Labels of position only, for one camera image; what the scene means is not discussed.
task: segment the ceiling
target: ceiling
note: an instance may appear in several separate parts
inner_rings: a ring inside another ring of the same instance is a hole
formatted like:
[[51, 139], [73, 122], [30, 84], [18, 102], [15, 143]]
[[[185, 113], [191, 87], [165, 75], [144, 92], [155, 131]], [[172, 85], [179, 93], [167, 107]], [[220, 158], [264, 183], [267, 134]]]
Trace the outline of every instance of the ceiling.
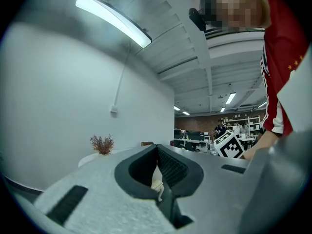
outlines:
[[[99, 34], [103, 35], [105, 28], [104, 37], [113, 38], [115, 44], [126, 45], [128, 38], [123, 33], [77, 9], [75, 1], [29, 0], [25, 8], [84, 20], [88, 27], [95, 25], [94, 22], [100, 23], [100, 27], [97, 24]], [[181, 111], [191, 116], [219, 114], [232, 92], [236, 92], [236, 96], [226, 105], [225, 113], [257, 108], [266, 100], [259, 65], [263, 29], [234, 33], [210, 28], [206, 33], [200, 32], [188, 17], [189, 8], [198, 8], [199, 0], [103, 1], [122, 11], [153, 39], [144, 49], [132, 44], [131, 53], [144, 61], [161, 81], [173, 87], [175, 106]], [[89, 38], [100, 41], [99, 35]], [[176, 111], [175, 116], [184, 117], [181, 111]]]

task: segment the wall outlet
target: wall outlet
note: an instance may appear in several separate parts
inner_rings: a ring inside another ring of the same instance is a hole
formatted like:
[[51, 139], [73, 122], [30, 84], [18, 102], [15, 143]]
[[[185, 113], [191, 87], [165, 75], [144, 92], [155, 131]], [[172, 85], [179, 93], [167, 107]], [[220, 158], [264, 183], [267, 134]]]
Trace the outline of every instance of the wall outlet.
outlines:
[[112, 105], [112, 107], [111, 107], [111, 113], [113, 113], [113, 114], [117, 114], [117, 113], [118, 113], [118, 108], [117, 108], [117, 106]]

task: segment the white stripe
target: white stripe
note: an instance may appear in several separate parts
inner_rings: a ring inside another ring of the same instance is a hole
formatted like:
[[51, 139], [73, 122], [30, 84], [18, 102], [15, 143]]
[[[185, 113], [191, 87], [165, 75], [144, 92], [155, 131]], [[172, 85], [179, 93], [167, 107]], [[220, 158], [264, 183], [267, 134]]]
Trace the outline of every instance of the white stripe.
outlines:
[[263, 45], [263, 52], [264, 52], [264, 56], [265, 56], [265, 61], [267, 62], [268, 64], [268, 59], [267, 59], [267, 52], [265, 51], [265, 44]]
[[279, 101], [276, 106], [276, 117], [273, 119], [273, 124], [274, 127], [272, 128], [272, 132], [282, 134], [284, 130], [284, 124], [283, 124], [282, 107]]
[[264, 124], [264, 122], [268, 119], [269, 117], [269, 112], [268, 112], [268, 106], [269, 106], [269, 95], [268, 95], [268, 85], [267, 85], [267, 80], [265, 79], [265, 72], [264, 72], [264, 63], [263, 60], [261, 60], [260, 63], [261, 66], [261, 74], [262, 74], [262, 78], [263, 78], [263, 83], [264, 83], [264, 87], [265, 87], [265, 92], [267, 94], [267, 106], [266, 106], [266, 112], [265, 112], [265, 116], [262, 120], [262, 125]]

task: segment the brick wall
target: brick wall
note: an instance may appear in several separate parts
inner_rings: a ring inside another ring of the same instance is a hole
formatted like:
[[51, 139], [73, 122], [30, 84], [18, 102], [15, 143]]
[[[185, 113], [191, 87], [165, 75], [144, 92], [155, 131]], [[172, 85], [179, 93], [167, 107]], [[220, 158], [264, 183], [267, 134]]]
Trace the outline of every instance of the brick wall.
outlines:
[[175, 128], [184, 129], [188, 131], [201, 131], [201, 132], [209, 132], [211, 133], [216, 125], [218, 124], [218, 119], [227, 117], [228, 119], [232, 119], [234, 115], [240, 114], [240, 118], [247, 117], [257, 117], [260, 116], [260, 120], [263, 119], [265, 110], [244, 112], [244, 113], [235, 113], [235, 114], [222, 114], [222, 115], [214, 115], [214, 116], [198, 116], [198, 117], [181, 117], [175, 118]]

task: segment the electrical cable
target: electrical cable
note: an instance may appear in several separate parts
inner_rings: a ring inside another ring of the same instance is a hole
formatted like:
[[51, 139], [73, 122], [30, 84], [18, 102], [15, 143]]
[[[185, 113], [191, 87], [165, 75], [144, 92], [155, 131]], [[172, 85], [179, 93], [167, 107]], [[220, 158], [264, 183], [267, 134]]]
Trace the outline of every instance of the electrical cable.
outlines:
[[127, 53], [127, 57], [126, 57], [125, 63], [124, 63], [124, 65], [123, 65], [123, 69], [122, 69], [120, 78], [119, 78], [118, 87], [117, 87], [117, 90], [116, 90], [116, 95], [115, 95], [115, 100], [114, 100], [114, 106], [116, 106], [116, 104], [117, 104], [117, 99], [118, 99], [118, 95], [119, 95], [119, 90], [120, 90], [120, 85], [121, 85], [122, 77], [123, 77], [123, 74], [124, 74], [124, 72], [125, 72], [126, 64], [127, 64], [127, 61], [128, 61], [129, 55], [130, 55], [130, 45], [131, 45], [131, 40], [129, 39], [128, 53]]

